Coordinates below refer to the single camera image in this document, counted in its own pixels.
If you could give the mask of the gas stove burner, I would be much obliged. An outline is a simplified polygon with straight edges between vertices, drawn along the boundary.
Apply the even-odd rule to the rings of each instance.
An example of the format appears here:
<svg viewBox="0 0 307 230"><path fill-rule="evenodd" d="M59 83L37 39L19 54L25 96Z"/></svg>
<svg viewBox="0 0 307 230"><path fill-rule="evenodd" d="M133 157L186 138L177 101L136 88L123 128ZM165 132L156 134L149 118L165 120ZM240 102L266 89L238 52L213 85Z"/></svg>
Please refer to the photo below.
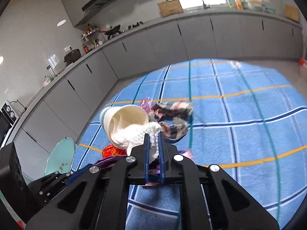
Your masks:
<svg viewBox="0 0 307 230"><path fill-rule="evenodd" d="M139 21L139 22L137 22L136 24L129 25L129 26L128 26L128 30L131 30L131 29L136 28L136 27L138 27L138 26L141 26L141 25L143 25L143 24L144 24L144 23L143 23L142 21Z"/></svg>

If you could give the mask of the pink floor bucket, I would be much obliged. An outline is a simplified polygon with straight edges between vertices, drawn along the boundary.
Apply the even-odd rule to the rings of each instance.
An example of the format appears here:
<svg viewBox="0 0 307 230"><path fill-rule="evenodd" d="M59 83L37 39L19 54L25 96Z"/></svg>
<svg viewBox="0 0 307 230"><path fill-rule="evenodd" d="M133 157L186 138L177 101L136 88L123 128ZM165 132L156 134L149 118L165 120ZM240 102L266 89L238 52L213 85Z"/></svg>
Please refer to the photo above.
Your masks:
<svg viewBox="0 0 307 230"><path fill-rule="evenodd" d="M299 68L299 75L300 75L302 78L307 79L307 60L304 59L304 58L300 58L300 59L299 59L299 65L300 65L300 68Z"/></svg>

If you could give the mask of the pink clear plastic bag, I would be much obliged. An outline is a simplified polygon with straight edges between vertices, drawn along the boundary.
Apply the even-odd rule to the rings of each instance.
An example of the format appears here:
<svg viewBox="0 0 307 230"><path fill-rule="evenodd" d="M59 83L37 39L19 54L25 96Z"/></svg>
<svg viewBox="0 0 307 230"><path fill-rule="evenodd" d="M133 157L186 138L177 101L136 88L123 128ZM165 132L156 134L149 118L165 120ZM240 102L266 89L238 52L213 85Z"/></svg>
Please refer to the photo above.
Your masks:
<svg viewBox="0 0 307 230"><path fill-rule="evenodd" d="M147 113L152 114L153 113L153 107L156 103L152 99L142 99L140 103L140 107Z"/></svg>

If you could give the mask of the white microwave oven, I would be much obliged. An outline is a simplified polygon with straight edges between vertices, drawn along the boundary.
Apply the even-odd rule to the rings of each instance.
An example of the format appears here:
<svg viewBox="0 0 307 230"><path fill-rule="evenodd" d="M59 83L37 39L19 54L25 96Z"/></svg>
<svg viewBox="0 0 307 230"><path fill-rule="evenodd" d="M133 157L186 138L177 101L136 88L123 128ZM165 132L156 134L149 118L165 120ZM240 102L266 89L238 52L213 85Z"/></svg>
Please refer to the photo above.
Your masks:
<svg viewBox="0 0 307 230"><path fill-rule="evenodd" d="M9 138L11 131L13 130L14 126L16 125L19 114L15 111L9 101L6 101L3 106L1 107L0 112L0 127L1 127L1 147L5 145L5 142Z"/></svg>

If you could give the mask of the white paper cup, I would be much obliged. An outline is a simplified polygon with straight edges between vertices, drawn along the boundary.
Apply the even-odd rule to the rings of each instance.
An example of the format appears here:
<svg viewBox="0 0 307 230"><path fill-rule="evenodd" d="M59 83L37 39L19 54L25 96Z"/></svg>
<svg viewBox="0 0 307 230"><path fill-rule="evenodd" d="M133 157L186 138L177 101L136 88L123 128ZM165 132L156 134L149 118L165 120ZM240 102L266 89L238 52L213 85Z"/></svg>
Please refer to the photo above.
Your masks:
<svg viewBox="0 0 307 230"><path fill-rule="evenodd" d="M100 112L99 122L112 145L118 149L125 149L126 147L120 146L124 136L120 133L119 140L113 140L112 136L130 125L146 125L149 119L146 111L140 106L128 104L104 108Z"/></svg>

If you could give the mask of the black wok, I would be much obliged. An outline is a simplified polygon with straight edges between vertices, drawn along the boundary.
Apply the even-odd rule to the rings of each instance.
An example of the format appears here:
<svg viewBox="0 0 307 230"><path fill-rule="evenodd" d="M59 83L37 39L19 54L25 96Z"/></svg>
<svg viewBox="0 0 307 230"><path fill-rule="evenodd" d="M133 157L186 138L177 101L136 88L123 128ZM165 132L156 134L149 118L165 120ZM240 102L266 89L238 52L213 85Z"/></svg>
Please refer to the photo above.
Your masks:
<svg viewBox="0 0 307 230"><path fill-rule="evenodd" d="M104 33L104 35L107 35L108 40L113 38L114 36L117 36L118 34L121 34L122 32L120 31L121 25L117 25L115 27L110 27L109 30L99 30L99 33Z"/></svg>

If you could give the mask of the black lidded pot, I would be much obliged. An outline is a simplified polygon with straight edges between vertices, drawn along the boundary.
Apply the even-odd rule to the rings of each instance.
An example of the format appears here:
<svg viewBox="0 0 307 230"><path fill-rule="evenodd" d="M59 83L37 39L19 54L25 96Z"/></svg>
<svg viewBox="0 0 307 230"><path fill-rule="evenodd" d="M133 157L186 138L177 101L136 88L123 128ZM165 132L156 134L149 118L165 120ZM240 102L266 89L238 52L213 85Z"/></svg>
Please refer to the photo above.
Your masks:
<svg viewBox="0 0 307 230"><path fill-rule="evenodd" d="M64 63L66 67L81 58L81 52L79 49L70 49L70 51L64 57Z"/></svg>

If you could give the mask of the stacked plastic basins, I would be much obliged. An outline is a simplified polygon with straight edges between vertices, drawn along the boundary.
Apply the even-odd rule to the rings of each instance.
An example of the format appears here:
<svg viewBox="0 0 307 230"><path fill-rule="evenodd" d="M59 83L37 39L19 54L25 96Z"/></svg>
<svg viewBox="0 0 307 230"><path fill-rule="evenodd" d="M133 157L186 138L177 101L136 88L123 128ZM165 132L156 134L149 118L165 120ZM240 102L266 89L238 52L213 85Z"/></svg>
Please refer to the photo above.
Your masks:
<svg viewBox="0 0 307 230"><path fill-rule="evenodd" d="M268 7L263 0L241 0L244 9L262 11L267 14L275 14L276 9Z"/></svg>

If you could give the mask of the small wooden board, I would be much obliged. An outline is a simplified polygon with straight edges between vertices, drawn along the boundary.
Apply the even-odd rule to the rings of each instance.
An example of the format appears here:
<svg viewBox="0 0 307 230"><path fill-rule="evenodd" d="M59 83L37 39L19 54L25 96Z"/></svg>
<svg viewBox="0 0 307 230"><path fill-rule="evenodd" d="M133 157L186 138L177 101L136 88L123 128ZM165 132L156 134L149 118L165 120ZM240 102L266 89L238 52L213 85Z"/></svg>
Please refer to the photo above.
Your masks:
<svg viewBox="0 0 307 230"><path fill-rule="evenodd" d="M300 22L299 9L294 6L285 5L285 17L299 23Z"/></svg>

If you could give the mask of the spice rack with bottles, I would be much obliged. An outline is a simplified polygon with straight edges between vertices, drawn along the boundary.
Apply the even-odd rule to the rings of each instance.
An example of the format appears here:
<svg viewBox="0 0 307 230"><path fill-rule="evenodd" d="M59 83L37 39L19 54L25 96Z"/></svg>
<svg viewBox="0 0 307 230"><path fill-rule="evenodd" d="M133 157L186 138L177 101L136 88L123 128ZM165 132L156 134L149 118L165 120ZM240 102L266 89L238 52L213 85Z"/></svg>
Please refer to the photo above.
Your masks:
<svg viewBox="0 0 307 230"><path fill-rule="evenodd" d="M81 41L85 53L89 53L91 50L104 43L104 39L100 37L98 26L92 23L86 25L85 30L82 33Z"/></svg>

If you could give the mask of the grey lower cabinets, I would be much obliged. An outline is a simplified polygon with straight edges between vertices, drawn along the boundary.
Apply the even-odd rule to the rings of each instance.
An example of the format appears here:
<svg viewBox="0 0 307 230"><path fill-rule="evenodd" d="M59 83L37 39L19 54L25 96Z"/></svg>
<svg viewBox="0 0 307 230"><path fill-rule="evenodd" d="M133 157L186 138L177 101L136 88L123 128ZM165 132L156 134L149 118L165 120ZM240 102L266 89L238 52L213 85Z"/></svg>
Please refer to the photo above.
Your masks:
<svg viewBox="0 0 307 230"><path fill-rule="evenodd" d="M291 59L303 55L300 24L251 10L226 9L160 18L92 50L41 89L8 135L46 153L78 138L118 81L199 58Z"/></svg>

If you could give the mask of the white rice cooker pot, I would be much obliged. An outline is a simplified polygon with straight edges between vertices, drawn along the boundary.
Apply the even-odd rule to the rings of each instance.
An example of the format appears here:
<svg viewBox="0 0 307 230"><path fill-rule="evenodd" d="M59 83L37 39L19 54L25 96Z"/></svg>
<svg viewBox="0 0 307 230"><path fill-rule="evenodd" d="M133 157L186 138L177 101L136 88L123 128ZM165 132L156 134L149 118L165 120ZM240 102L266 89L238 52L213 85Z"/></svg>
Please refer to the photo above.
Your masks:
<svg viewBox="0 0 307 230"><path fill-rule="evenodd" d="M46 87L46 86L48 86L53 80L54 80L54 78L52 77L52 76L48 76L48 75L46 75L45 77L44 77L44 82L43 82L43 87Z"/></svg>

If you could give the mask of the red orange plastic bag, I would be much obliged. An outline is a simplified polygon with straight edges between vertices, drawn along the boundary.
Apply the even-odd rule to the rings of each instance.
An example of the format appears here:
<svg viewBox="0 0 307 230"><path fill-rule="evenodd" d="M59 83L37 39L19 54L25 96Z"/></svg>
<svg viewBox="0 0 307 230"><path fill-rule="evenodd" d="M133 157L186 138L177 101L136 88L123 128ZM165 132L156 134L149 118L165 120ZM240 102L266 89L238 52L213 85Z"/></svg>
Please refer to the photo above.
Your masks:
<svg viewBox="0 0 307 230"><path fill-rule="evenodd" d="M106 146L102 150L103 159L108 158L108 157L114 157L114 156L127 156L127 152L126 150L119 149L112 144Z"/></svg>

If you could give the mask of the green detergent bottle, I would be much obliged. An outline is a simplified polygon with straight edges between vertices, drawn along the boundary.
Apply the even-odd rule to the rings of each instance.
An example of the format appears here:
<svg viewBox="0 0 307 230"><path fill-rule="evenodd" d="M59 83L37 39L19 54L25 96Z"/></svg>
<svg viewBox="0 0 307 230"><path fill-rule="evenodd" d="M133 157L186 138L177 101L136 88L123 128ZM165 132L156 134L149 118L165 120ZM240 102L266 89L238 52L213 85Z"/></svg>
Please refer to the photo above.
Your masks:
<svg viewBox="0 0 307 230"><path fill-rule="evenodd" d="M229 8L233 8L233 3L231 0L227 0L227 3L228 3Z"/></svg>

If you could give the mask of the white knitted cloth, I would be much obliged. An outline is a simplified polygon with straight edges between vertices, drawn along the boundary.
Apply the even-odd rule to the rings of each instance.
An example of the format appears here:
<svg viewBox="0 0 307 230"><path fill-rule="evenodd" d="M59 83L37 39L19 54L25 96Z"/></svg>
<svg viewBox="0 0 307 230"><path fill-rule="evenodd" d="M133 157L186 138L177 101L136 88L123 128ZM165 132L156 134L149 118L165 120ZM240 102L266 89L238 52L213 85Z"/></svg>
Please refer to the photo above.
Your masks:
<svg viewBox="0 0 307 230"><path fill-rule="evenodd" d="M131 155L133 147L144 143L145 134L149 134L149 163L152 163L159 156L158 135L162 127L157 122L149 122L145 125L132 124L124 129L118 129L110 135L112 144L118 149L126 150Z"/></svg>

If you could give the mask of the yellow dish soap bottle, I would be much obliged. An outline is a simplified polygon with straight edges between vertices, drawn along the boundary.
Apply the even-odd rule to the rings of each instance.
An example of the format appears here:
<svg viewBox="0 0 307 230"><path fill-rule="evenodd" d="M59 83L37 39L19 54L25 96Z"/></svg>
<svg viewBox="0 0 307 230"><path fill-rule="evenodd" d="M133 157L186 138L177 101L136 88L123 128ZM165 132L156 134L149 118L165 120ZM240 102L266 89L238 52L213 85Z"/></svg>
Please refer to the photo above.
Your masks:
<svg viewBox="0 0 307 230"><path fill-rule="evenodd" d="M235 7L237 9L243 9L243 4L241 2L241 0L234 0L235 1Z"/></svg>

